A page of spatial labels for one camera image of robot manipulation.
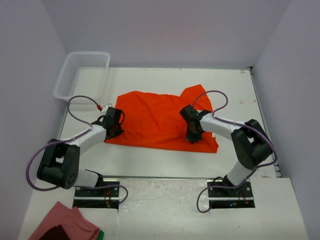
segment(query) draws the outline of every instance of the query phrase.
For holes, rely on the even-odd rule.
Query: tabletop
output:
[[[180,95],[185,88],[197,84],[207,91],[226,93],[229,104],[219,116],[237,121],[256,119],[263,123],[248,70],[109,68],[99,103],[115,106],[117,96],[131,91]],[[219,94],[208,97],[213,108],[224,104],[224,97]],[[99,116],[99,111],[91,105],[73,104],[71,110],[89,122]],[[85,128],[68,115],[61,139]],[[260,169],[250,178],[255,208],[197,212],[196,197],[207,186],[205,178],[226,175],[237,161],[232,142],[218,135],[216,140],[218,153],[97,144],[81,155],[80,168],[105,176],[127,176],[120,183],[128,188],[129,197],[119,206],[119,211],[80,208],[80,212],[105,232],[104,239],[308,239],[291,181],[277,178],[273,166]],[[132,176],[186,179],[134,179]],[[40,180],[36,184],[49,186]],[[74,189],[34,190],[19,239],[28,239],[57,201],[71,208],[73,196]],[[200,207],[208,207],[207,193],[201,197]]]

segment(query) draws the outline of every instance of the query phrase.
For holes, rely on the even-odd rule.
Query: folded fabric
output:
[[[70,240],[64,228],[61,225],[50,228],[39,240],[57,240],[57,239]]]
[[[180,110],[204,93],[201,85],[186,88],[180,96],[132,91],[120,95],[115,107],[125,113],[124,133],[106,143],[155,149],[216,153],[218,144],[212,133],[204,132],[203,140],[190,144],[186,140],[187,124]],[[212,105],[203,95],[194,106],[210,110]]]
[[[58,201],[29,240],[39,240],[49,229],[59,225],[71,240],[96,240],[100,232],[97,226],[83,218],[77,207],[69,209]]]

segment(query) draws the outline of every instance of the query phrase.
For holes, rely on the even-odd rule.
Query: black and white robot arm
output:
[[[37,178],[58,187],[69,189],[72,186],[98,187],[99,173],[79,169],[80,156],[104,140],[119,136],[124,131],[120,119],[124,113],[120,109],[108,107],[105,115],[92,123],[89,132],[79,133],[76,139],[47,147],[37,170]]]
[[[259,134],[241,126],[246,125],[254,128],[268,139],[259,122],[254,119],[247,122],[234,122],[227,118],[214,117],[212,112],[208,110],[197,111],[191,105],[184,107],[180,111],[180,115],[187,123],[186,139],[190,143],[202,140],[204,132],[220,135],[233,142],[238,161],[223,178],[222,184],[225,186],[240,185],[261,162],[273,153],[268,143]]]

